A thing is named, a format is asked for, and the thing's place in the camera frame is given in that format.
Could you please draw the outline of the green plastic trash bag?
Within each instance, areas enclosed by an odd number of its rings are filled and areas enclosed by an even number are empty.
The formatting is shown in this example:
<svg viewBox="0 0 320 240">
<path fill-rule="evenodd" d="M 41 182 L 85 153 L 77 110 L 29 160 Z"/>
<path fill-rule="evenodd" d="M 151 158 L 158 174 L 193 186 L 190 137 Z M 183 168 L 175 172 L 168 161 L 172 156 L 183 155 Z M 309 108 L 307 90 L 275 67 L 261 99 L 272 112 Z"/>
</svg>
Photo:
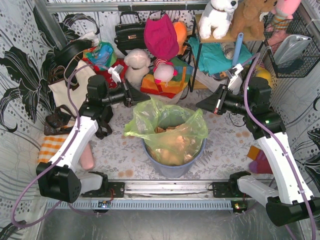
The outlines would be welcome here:
<svg viewBox="0 0 320 240">
<path fill-rule="evenodd" d="M 191 162 L 209 131 L 203 112 L 165 104 L 151 98 L 133 108 L 133 119 L 124 127 L 125 136 L 141 138 L 159 164 L 182 166 Z"/>
</svg>

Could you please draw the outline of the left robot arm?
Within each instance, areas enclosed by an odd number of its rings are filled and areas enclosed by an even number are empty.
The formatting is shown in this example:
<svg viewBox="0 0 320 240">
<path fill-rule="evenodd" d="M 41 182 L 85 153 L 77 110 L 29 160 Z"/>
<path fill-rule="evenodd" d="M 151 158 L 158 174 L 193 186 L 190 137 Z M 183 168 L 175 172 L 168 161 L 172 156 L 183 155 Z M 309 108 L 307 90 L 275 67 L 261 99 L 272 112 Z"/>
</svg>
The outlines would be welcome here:
<svg viewBox="0 0 320 240">
<path fill-rule="evenodd" d="M 77 176 L 76 166 L 89 140 L 103 128 L 112 133 L 108 125 L 113 116 L 112 105 L 123 103 L 131 107 L 147 101 L 150 97 L 135 89 L 129 82 L 121 81 L 116 88 L 109 89 L 101 75 L 88 79 L 86 101 L 77 114 L 75 125 L 57 153 L 47 162 L 36 168 L 38 187 L 41 196 L 74 203 L 79 195 L 93 192 L 107 192 L 107 175 L 92 172 Z"/>
</svg>

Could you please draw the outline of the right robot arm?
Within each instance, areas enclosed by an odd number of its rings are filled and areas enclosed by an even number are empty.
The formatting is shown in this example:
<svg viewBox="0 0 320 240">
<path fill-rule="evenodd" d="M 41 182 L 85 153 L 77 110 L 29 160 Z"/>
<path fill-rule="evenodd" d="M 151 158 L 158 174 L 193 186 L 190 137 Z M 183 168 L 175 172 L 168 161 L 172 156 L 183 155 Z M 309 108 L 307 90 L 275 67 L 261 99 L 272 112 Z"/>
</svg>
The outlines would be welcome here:
<svg viewBox="0 0 320 240">
<path fill-rule="evenodd" d="M 246 194 L 263 205 L 271 222 L 280 227 L 319 214 L 320 199 L 305 183 L 291 153 L 286 129 L 280 115 L 270 108 L 271 87 L 262 77 L 249 80 L 244 96 L 235 95 L 221 84 L 214 94 L 196 107 L 222 115 L 243 116 L 246 128 L 258 142 L 270 165 L 277 190 L 256 180 L 248 172 L 229 177 L 231 195 Z"/>
</svg>

